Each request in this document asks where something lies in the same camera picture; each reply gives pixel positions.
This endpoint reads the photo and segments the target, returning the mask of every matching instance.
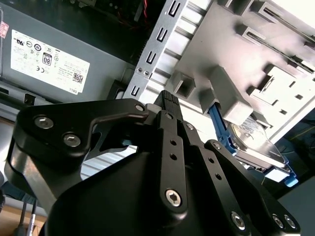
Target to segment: white sticker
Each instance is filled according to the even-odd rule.
[[[90,63],[12,30],[11,68],[73,94],[83,91]]]

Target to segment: qr code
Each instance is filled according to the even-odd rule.
[[[83,75],[79,75],[79,74],[77,74],[77,73],[74,73],[74,74],[73,74],[73,79],[72,79],[72,81],[75,81],[75,82],[81,84],[82,81],[83,81]]]

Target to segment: red wire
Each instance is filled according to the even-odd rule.
[[[144,10],[143,10],[143,14],[144,14],[144,21],[145,23],[147,22],[147,18],[148,18],[148,14],[147,14],[147,7],[148,7],[148,2],[147,0],[144,0]]]

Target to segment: screw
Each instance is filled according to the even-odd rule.
[[[281,222],[281,220],[280,220],[276,215],[273,215],[272,218],[274,218],[274,221],[277,223],[277,225],[278,225],[281,229],[284,228],[283,223]]]
[[[42,129],[50,129],[54,126],[53,121],[47,117],[37,117],[34,122],[37,127]]]
[[[220,144],[218,144],[217,142],[213,142],[213,145],[217,148],[217,149],[221,149],[221,146],[220,146]]]
[[[181,204],[181,197],[175,190],[173,189],[167,190],[165,196],[168,202],[171,203],[173,207],[179,207],[179,205]]]
[[[136,105],[136,109],[138,109],[141,112],[144,111],[144,108],[142,106],[140,106],[140,105]]]
[[[188,129],[193,130],[193,126],[191,124],[187,123],[186,126]]]
[[[243,219],[236,212],[232,211],[231,218],[237,228],[239,228],[240,230],[245,230],[245,223]]]
[[[69,147],[75,148],[80,145],[81,140],[78,136],[74,134],[67,134],[64,136],[63,142]]]
[[[287,215],[284,215],[284,218],[292,228],[294,229],[296,228],[295,223],[293,222],[293,220],[290,219],[290,217],[288,217]]]
[[[165,113],[165,116],[169,119],[173,119],[173,117],[169,113]]]

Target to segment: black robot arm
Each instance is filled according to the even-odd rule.
[[[81,164],[137,152],[82,181]],[[284,236],[300,226],[218,142],[200,140],[178,98],[29,107],[17,117],[9,180],[49,214],[43,234]]]

